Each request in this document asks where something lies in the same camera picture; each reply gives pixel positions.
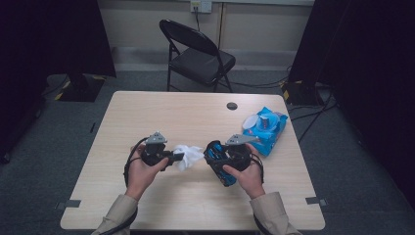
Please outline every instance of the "gray carpet floor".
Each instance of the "gray carpet floor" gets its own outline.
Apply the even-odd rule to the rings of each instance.
[[[263,84],[286,75],[284,71],[235,70],[229,77],[232,82]],[[64,75],[48,77],[46,92],[63,79]],[[120,71],[117,78],[107,79],[94,103],[55,101],[59,90],[46,95],[41,116],[10,153],[11,162],[0,165],[0,234],[89,234],[63,230],[63,211],[55,206],[69,199],[114,92],[164,91],[165,81],[166,71]],[[179,76],[173,83],[185,91],[211,91]],[[237,93],[281,94],[275,86],[234,84],[233,88]],[[218,92],[227,90],[219,87]],[[328,91],[322,90],[321,95],[327,99]],[[290,116],[316,111],[295,109]],[[312,119],[293,121],[298,137]],[[322,207],[326,227],[303,234],[415,234],[414,211],[384,168],[359,144],[339,108],[324,112],[303,136],[300,147],[317,197],[328,202]]]

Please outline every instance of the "sleeve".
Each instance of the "sleeve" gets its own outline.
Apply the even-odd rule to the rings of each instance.
[[[113,229],[122,223],[124,223],[129,217],[131,217],[137,208],[138,202],[133,198],[130,198],[126,195],[119,195],[110,210],[107,213],[107,216],[103,218],[100,226],[95,230],[92,235],[98,235],[104,232]],[[130,230],[129,226],[115,233],[116,235],[129,235]]]
[[[278,192],[265,194],[251,200],[251,207],[259,223],[271,234],[301,234],[289,222]]]

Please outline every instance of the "white cloth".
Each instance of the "white cloth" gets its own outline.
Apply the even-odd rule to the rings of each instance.
[[[174,147],[174,154],[184,153],[183,160],[177,164],[179,170],[183,171],[202,159],[205,155],[201,153],[201,150],[202,148],[197,146],[177,145]]]

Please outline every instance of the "wet wipes package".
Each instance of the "wet wipes package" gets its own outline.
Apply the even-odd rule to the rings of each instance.
[[[257,137],[259,141],[251,144],[262,155],[268,157],[286,123],[287,116],[263,107],[256,115],[249,116],[244,121],[243,134]]]

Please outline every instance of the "person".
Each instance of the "person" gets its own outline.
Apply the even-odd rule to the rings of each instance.
[[[258,156],[258,151],[251,144],[247,144],[254,156]],[[154,166],[148,166],[140,159],[144,145],[140,145],[133,154],[130,168],[128,170],[128,186],[124,195],[119,195],[107,215],[103,218],[100,226],[92,235],[105,233],[115,227],[120,226],[136,212],[138,202],[152,184],[157,173],[162,170],[168,162],[165,158]],[[283,202],[278,192],[266,194],[262,187],[259,166],[252,162],[248,168],[239,171],[230,165],[224,165],[223,169],[233,175],[251,198],[250,204],[257,219],[258,227],[265,233],[300,234],[289,222]],[[129,234],[129,226],[117,231],[116,235]]]

